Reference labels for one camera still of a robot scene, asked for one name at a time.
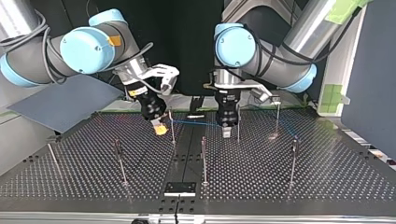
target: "vertical rod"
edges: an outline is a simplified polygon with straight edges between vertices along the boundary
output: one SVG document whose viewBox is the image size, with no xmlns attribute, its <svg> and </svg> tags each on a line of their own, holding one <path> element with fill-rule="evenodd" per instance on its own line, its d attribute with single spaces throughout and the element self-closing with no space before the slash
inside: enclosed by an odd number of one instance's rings
<svg viewBox="0 0 396 224">
<path fill-rule="evenodd" d="M 209 183 L 207 182 L 207 174 L 206 174 L 206 138 L 202 137 L 202 141 L 201 141 L 201 150 L 202 150 L 202 159 L 204 161 L 204 186 L 209 185 Z"/>
<path fill-rule="evenodd" d="M 238 143 L 241 141 L 241 128 L 240 128 L 240 126 L 241 126 L 241 121 L 242 121 L 242 116 L 241 116 L 241 106 L 240 105 L 238 105 L 238 116 L 239 116 L 239 124 L 238 124 L 238 136 L 237 136 L 237 141 L 238 141 Z"/>
<path fill-rule="evenodd" d="M 297 160 L 297 154 L 299 151 L 299 140 L 297 138 L 293 139 L 293 143 L 292 143 L 292 151 L 293 151 L 293 164 L 291 166 L 291 175 L 290 175 L 290 187 L 293 187 L 294 185 L 294 171 L 295 171 L 295 165 L 296 165 L 296 160 Z"/>
<path fill-rule="evenodd" d="M 61 167 L 59 166 L 59 162 L 58 162 L 58 160 L 56 159 L 55 153 L 53 152 L 52 145 L 51 145 L 50 143 L 48 143 L 47 146 L 49 147 L 50 155 L 51 155 L 51 157 L 53 158 L 53 161 L 55 162 L 55 165 L 56 165 L 56 167 L 57 167 L 57 169 L 58 169 L 59 175 L 62 176 Z"/>
<path fill-rule="evenodd" d="M 276 120 L 279 120 L 279 117 L 280 117 L 280 104 L 278 104 L 276 107 Z"/>
<path fill-rule="evenodd" d="M 169 119 L 171 120 L 171 129 L 172 129 L 172 143 L 175 146 L 176 145 L 176 139 L 175 139 L 175 128 L 174 128 L 174 120 L 172 117 L 172 108 L 169 109 Z"/>
<path fill-rule="evenodd" d="M 126 179 L 126 174 L 125 174 L 125 169 L 124 169 L 124 166 L 123 166 L 123 163 L 122 163 L 122 159 L 120 159 L 120 167 L 121 167 L 122 176 L 123 176 L 123 179 L 124 179 L 123 185 L 124 186 L 128 186 L 129 183 L 128 183 L 128 180 Z"/>
</svg>

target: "black cable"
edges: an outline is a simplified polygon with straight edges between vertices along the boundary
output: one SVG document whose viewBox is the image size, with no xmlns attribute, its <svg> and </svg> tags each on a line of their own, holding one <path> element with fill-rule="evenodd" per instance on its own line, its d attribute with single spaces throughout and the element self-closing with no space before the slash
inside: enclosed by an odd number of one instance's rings
<svg viewBox="0 0 396 224">
<path fill-rule="evenodd" d="M 293 1 L 293 6 L 291 7 L 291 16 L 290 16 L 290 26 L 293 26 L 293 21 L 294 21 L 294 11 L 296 10 L 296 0 Z"/>
<path fill-rule="evenodd" d="M 313 60 L 311 62 L 302 63 L 302 62 L 295 62 L 295 61 L 284 59 L 282 57 L 277 56 L 275 53 L 271 52 L 271 50 L 266 48 L 260 41 L 258 41 L 257 43 L 260 44 L 261 49 L 264 50 L 268 55 L 270 55 L 270 56 L 272 56 L 272 57 L 274 57 L 274 58 L 276 58 L 276 59 L 278 59 L 278 60 L 280 60 L 281 62 L 284 62 L 284 63 L 294 64 L 294 65 L 310 65 L 312 63 L 318 63 L 318 62 L 326 59 L 327 57 L 329 57 L 329 55 L 337 48 L 337 46 L 340 44 L 341 40 L 343 39 L 343 37 L 347 33 L 348 28 L 350 27 L 350 25 L 352 24 L 353 20 L 356 18 L 356 16 L 359 14 L 360 11 L 361 11 L 361 7 L 357 7 L 355 9 L 355 11 L 352 13 L 352 17 L 349 19 L 349 22 L 347 23 L 347 25 L 344 28 L 343 32 L 337 38 L 337 40 L 335 41 L 334 45 L 329 49 L 329 51 L 325 55 L 321 56 L 320 58 L 316 58 L 315 60 Z M 256 41 L 258 39 L 257 35 L 251 29 L 249 29 L 247 26 L 245 26 L 245 28 L 249 32 L 251 32 L 253 34 L 254 39 Z"/>
<path fill-rule="evenodd" d="M 258 38 L 258 36 L 257 36 L 250 28 L 248 28 L 246 25 L 245 25 L 244 27 L 245 27 L 245 29 L 247 29 L 249 32 L 252 33 L 253 38 L 254 38 L 254 41 L 256 42 L 256 44 L 257 44 L 258 46 L 260 46 L 260 49 L 264 50 L 264 51 L 265 51 L 268 55 L 270 55 L 271 57 L 273 57 L 273 58 L 275 58 L 275 59 L 278 59 L 278 60 L 280 60 L 281 62 L 284 62 L 284 63 L 289 63 L 289 64 L 293 64 L 293 65 L 303 65 L 303 66 L 306 66 L 306 65 L 311 65 L 311 64 L 313 64 L 313 63 L 318 63 L 318 62 L 320 62 L 320 61 L 326 59 L 327 57 L 329 57 L 329 55 L 330 55 L 330 54 L 337 48 L 337 46 L 340 44 L 341 40 L 343 39 L 343 37 L 344 37 L 345 34 L 347 33 L 348 28 L 350 27 L 350 25 L 352 24 L 353 20 L 356 18 L 356 16 L 357 16 L 360 12 L 361 12 L 361 7 L 357 7 L 357 8 L 355 9 L 355 11 L 352 13 L 352 16 L 351 16 L 351 18 L 349 19 L 348 23 L 346 24 L 346 27 L 344 28 L 343 32 L 340 34 L 340 36 L 339 36 L 339 37 L 337 38 L 337 40 L 335 41 L 334 45 L 329 49 L 329 51 L 328 51 L 326 54 L 324 54 L 324 55 L 321 56 L 320 58 L 316 58 L 315 60 L 313 60 L 313 61 L 311 61 L 311 62 L 306 62 L 306 63 L 294 62 L 294 61 L 287 60 L 287 59 L 284 59 L 284 58 L 282 58 L 282 57 L 277 56 L 276 53 L 275 53 L 274 51 L 269 50 L 268 48 L 266 48 L 266 47 L 262 44 L 262 42 L 260 41 L 260 39 Z M 235 72 L 231 71 L 231 69 L 232 69 L 231 67 L 224 65 L 224 64 L 219 60 L 218 55 L 216 54 L 216 49 L 214 49 L 214 54 L 215 54 L 215 57 L 216 57 L 217 61 L 218 61 L 219 64 L 221 65 L 221 66 L 215 66 L 215 69 L 225 69 L 225 70 L 226 70 L 227 72 L 229 72 L 231 75 L 240 78 L 242 81 L 245 81 L 245 79 L 244 79 L 243 77 L 241 77 L 241 76 L 237 75 Z M 259 66 L 260 69 L 262 68 L 262 60 L 259 61 L 259 65 L 258 65 L 258 66 Z M 253 79 L 254 81 L 256 81 L 256 82 L 258 82 L 258 83 L 260 83 L 260 84 L 262 84 L 262 85 L 264 85 L 264 86 L 266 85 L 266 83 L 265 83 L 262 79 L 257 78 L 257 75 L 258 75 L 258 74 L 256 74 L 255 76 L 250 75 L 250 74 L 247 74 L 247 75 L 250 76 L 250 78 Z"/>
</svg>

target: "blue string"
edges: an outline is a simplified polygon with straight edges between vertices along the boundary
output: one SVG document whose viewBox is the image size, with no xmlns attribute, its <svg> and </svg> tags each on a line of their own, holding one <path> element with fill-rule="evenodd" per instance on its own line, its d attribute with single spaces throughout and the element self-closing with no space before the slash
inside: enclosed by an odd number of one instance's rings
<svg viewBox="0 0 396 224">
<path fill-rule="evenodd" d="M 182 120 L 182 119 L 174 119 L 173 122 L 174 123 L 183 123 L 183 124 L 195 124 L 195 125 L 219 127 L 219 125 L 215 124 L 215 123 L 195 122 L 195 121 L 187 121 L 187 120 Z M 284 122 L 281 118 L 279 118 L 279 124 L 288 132 L 289 135 L 298 139 L 297 133 L 294 131 L 294 129 L 292 127 L 290 127 L 286 122 Z"/>
<path fill-rule="evenodd" d="M 196 124 L 196 125 L 206 125 L 206 126 L 219 126 L 214 123 L 204 123 L 204 122 L 194 122 L 194 121 L 186 121 L 181 119 L 174 119 L 174 123 L 184 123 L 184 124 Z"/>
</svg>

